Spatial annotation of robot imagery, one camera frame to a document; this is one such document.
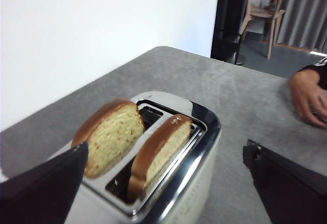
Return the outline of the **person's hand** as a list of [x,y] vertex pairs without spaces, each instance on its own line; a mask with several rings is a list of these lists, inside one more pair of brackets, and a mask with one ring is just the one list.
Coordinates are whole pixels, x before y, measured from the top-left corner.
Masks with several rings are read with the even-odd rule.
[[302,121],[326,128],[326,93],[318,85],[317,71],[304,69],[296,72],[288,81],[293,105]]

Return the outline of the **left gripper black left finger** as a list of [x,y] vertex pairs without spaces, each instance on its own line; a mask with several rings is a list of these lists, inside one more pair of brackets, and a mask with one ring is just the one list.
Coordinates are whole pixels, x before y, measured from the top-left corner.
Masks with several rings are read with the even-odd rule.
[[64,223],[83,179],[83,142],[1,183],[1,223]]

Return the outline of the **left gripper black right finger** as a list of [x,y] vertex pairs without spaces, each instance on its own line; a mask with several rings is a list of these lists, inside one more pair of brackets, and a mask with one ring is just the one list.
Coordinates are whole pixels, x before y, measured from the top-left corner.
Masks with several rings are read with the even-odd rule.
[[272,223],[326,223],[326,176],[253,140],[242,154]]

